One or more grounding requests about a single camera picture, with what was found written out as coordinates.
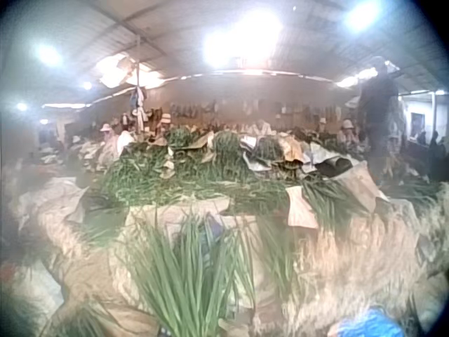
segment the white hat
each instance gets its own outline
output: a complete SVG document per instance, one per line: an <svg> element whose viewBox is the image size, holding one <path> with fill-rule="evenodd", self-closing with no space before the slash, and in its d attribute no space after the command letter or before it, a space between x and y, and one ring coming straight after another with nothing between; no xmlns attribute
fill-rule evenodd
<svg viewBox="0 0 449 337"><path fill-rule="evenodd" d="M345 119L343 121L343 128L354 128L350 119Z"/></svg>
<svg viewBox="0 0 449 337"><path fill-rule="evenodd" d="M103 124L103 127L100 129L100 131L101 132L108 132L108 131L112 131L112 128L111 128L111 126L108 123L106 123L106 124Z"/></svg>
<svg viewBox="0 0 449 337"><path fill-rule="evenodd" d="M162 114L161 124L170 124L170 123L171 123L171 115Z"/></svg>

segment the ceiling light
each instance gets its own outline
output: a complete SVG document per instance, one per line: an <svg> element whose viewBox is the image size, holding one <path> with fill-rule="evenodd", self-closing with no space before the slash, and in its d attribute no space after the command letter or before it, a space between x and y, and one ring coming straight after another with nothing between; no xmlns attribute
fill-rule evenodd
<svg viewBox="0 0 449 337"><path fill-rule="evenodd" d="M43 63L49 66L55 66L61 62L61 56L59 53L50 46L39 47L39 58Z"/></svg>
<svg viewBox="0 0 449 337"><path fill-rule="evenodd" d="M28 106L27 106L25 103L19 103L19 104L17 104L17 108L18 108L20 111L27 111Z"/></svg>
<svg viewBox="0 0 449 337"><path fill-rule="evenodd" d="M355 86L358 83L358 79L356 77L347 77L346 79L337 83L337 85L341 88L349 88L350 86Z"/></svg>
<svg viewBox="0 0 449 337"><path fill-rule="evenodd" d="M376 0L364 2L349 13L346 24L355 32L361 32L376 20L379 12L380 7Z"/></svg>
<svg viewBox="0 0 449 337"><path fill-rule="evenodd" d="M231 58L244 59L247 64L266 60L272 54L282 25L269 11L249 13L228 32L207 36L204 58L213 67L227 65Z"/></svg>
<svg viewBox="0 0 449 337"><path fill-rule="evenodd" d="M91 82L84 82L83 83L83 88L85 88L86 90L91 90L92 89L92 83Z"/></svg>
<svg viewBox="0 0 449 337"><path fill-rule="evenodd" d="M247 61L265 60L272 54L282 25L269 11L247 15L235 28L232 54Z"/></svg>

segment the wall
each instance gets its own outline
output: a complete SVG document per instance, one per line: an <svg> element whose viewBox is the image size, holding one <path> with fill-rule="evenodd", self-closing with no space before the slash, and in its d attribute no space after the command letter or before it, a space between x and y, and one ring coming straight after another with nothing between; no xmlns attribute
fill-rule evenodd
<svg viewBox="0 0 449 337"><path fill-rule="evenodd" d="M337 88L333 84L298 77L216 75L173 81L161 88L149 90L145 106L162 107L164 111L167 111L171 103L206 105L216 100L219 105L217 119L220 121L248 123L262 118L275 123L278 122L275 120L276 113L280 112L283 105L287 105L295 108L299 114L294 118L283 116L282 124L314 127L302 118L304 114L301 112L306 106L311 108L312 114L323 114L323 110L327 107L344 107L344 104L353 96L353 91ZM245 101L247 105L252 105L254 100L258 100L258 110L247 116L243 108ZM174 120L180 123L197 124L208 122L212 116L210 114L200 120Z"/></svg>
<svg viewBox="0 0 449 337"><path fill-rule="evenodd" d="M410 133L411 114L418 113L425 116L426 141L430 143L431 135L434 130L434 113L431 102L422 102L412 99L406 99L406 119L408 132ZM437 103L436 106L436 130L440 137L446 136L448 132L448 105Z"/></svg>

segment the white wall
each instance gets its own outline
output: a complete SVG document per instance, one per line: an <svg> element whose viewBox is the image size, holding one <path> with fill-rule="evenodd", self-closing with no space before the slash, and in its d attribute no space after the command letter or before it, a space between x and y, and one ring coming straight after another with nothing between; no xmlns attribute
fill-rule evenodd
<svg viewBox="0 0 449 337"><path fill-rule="evenodd" d="M425 116L425 130L427 144L430 143L432 137L432 132L434 130L434 114L432 111L431 102L420 102L416 100L405 100L406 102L406 119L407 119L407 130L410 135L411 127L411 114L423 114ZM448 106L446 104L437 103L436 106L436 130L438 131L439 137L446 136L448 124Z"/></svg>

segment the person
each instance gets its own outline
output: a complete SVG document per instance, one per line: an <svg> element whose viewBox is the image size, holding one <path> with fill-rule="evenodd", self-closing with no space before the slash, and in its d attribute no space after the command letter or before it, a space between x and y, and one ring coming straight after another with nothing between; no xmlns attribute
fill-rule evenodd
<svg viewBox="0 0 449 337"><path fill-rule="evenodd" d="M119 138L117 139L117 154L120 157L121 153L123 152L123 149L130 143L134 143L135 139L132 137L132 135L129 133L128 129L125 128L122 132Z"/></svg>
<svg viewBox="0 0 449 337"><path fill-rule="evenodd" d="M426 131L422 130L420 135L416 138L418 144L426 145Z"/></svg>
<svg viewBox="0 0 449 337"><path fill-rule="evenodd" d="M116 135L114 129L108 123L103 124L100 131L103 133L103 140L105 143Z"/></svg>
<svg viewBox="0 0 449 337"><path fill-rule="evenodd" d="M103 124L100 131L103 133L105 145L98 157L98 168L109 167L119 158L119 153L117 151L117 141L119 137L115 134L114 129L109 124Z"/></svg>
<svg viewBox="0 0 449 337"><path fill-rule="evenodd" d="M248 133L252 136L268 136L272 134L272 128L266 121L259 119L249 128Z"/></svg>
<svg viewBox="0 0 449 337"><path fill-rule="evenodd" d="M354 133L354 125L350 119L345 119L342 128L337 134L337 143L349 149L352 146L358 145L358 137Z"/></svg>
<svg viewBox="0 0 449 337"><path fill-rule="evenodd" d="M318 126L316 127L316 134L318 135L318 139L321 141L326 141L331 136L326 128L327 121L325 117L320 118L320 122L318 123Z"/></svg>
<svg viewBox="0 0 449 337"><path fill-rule="evenodd" d="M370 151L368 168L376 183L380 182L387 162L391 100L398 100L398 88L387 73L387 66L381 57L372 61L377 76L362 86L358 101L358 124L366 130Z"/></svg>
<svg viewBox="0 0 449 337"><path fill-rule="evenodd" d="M156 127L157 136L158 137L163 136L166 131L170 130L170 126L171 126L171 114L163 113L162 118Z"/></svg>
<svg viewBox="0 0 449 337"><path fill-rule="evenodd" d="M318 134L325 133L326 131L326 118L321 117L320 122L318 123L318 126L316 127L316 132Z"/></svg>
<svg viewBox="0 0 449 337"><path fill-rule="evenodd" d="M432 180L440 180L445 171L443 165L443 159L446 156L446 150L444 147L444 137L437 143L438 131L432 133L432 138L429 145L429 177Z"/></svg>

